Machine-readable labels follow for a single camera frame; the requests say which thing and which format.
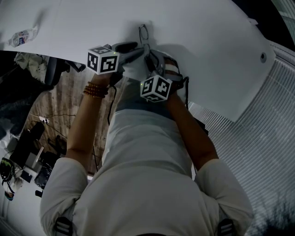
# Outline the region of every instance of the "wooden floor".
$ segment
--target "wooden floor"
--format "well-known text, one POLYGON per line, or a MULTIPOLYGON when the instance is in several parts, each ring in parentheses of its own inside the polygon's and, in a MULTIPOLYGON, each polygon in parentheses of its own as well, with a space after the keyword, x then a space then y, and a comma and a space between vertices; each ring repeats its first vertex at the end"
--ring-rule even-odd
MULTIPOLYGON (((48 144, 47 139, 55 140, 57 135, 60 135, 63 140, 66 141, 69 128, 75 118, 75 114, 78 111, 80 102, 82 100, 83 89, 87 82, 91 80, 93 73, 87 69, 77 73, 71 68, 69 73, 64 72, 61 75, 59 83, 50 92, 42 94, 39 99, 33 105, 27 122, 25 124, 26 129, 30 129, 35 122, 40 121, 36 116, 42 116, 49 120, 51 127, 56 129, 55 131, 48 125, 45 125, 45 131, 40 139, 44 152, 55 150, 48 144)), ((117 95, 112 107, 112 113, 115 110, 118 99, 122 93, 121 86, 124 83, 122 79, 120 83, 116 85, 117 95)), ((106 144, 106 134, 108 130, 107 116, 110 108, 111 101, 114 96, 114 89, 109 90, 109 94, 103 99, 100 109, 100 117, 98 121, 98 127, 96 130, 96 137, 94 143, 94 150, 97 163, 100 162, 102 154, 106 144)), ((94 158, 89 165, 89 174, 94 174, 96 171, 94 158)))

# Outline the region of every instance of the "white t-shirt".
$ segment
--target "white t-shirt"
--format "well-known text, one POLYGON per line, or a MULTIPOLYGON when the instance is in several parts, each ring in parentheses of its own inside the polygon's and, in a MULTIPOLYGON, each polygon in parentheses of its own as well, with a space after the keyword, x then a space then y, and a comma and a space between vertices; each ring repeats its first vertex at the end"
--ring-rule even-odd
POLYGON ((195 183, 176 123, 141 110, 115 113, 103 167, 89 184, 79 162, 56 162, 41 200, 47 235, 53 235, 56 219, 73 206, 78 236, 214 235, 221 212, 242 235, 253 216, 245 192, 223 161, 206 163, 195 183))

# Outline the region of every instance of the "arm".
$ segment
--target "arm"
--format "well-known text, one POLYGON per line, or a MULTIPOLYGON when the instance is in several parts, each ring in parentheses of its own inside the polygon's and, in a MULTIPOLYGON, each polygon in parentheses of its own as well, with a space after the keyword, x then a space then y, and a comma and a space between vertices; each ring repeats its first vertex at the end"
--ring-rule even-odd
MULTIPOLYGON (((111 74, 94 75, 92 83, 107 87, 111 74)), ((87 170, 91 160, 101 98, 85 95, 71 126, 67 141, 66 157, 80 162, 87 170)))
MULTIPOLYGON (((110 74, 95 75, 91 82, 106 87, 109 78, 110 74)), ((86 170, 91 158, 101 100, 84 95, 68 135, 66 158, 56 161, 43 191, 40 220, 46 235, 55 235, 57 218, 75 207, 75 202, 88 184, 86 170)))
POLYGON ((210 138, 187 110, 177 93, 169 97, 167 108, 178 126, 185 147, 197 170, 206 162, 218 159, 210 138))
POLYGON ((214 227, 225 214, 224 218, 234 221, 238 235, 244 235, 251 224, 253 210, 243 188, 229 167, 218 159, 213 143, 176 93, 169 97, 167 107, 198 170, 195 181, 203 192, 214 227))

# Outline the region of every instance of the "wooden bead bracelet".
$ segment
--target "wooden bead bracelet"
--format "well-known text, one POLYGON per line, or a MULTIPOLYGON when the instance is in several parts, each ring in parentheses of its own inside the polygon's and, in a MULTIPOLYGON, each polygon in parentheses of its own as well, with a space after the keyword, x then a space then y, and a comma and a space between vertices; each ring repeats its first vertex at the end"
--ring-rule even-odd
POLYGON ((107 95, 107 91, 108 88, 106 87, 88 82, 88 86, 85 87, 83 93, 93 98, 105 98, 105 95, 107 95))

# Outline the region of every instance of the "clothing pile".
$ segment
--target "clothing pile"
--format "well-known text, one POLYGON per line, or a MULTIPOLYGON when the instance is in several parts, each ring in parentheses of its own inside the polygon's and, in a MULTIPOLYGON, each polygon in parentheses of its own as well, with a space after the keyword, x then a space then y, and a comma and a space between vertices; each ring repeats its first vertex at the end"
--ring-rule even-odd
POLYGON ((48 56, 37 55, 32 53, 17 53, 14 61, 24 70, 28 69, 32 77, 44 83, 48 56))

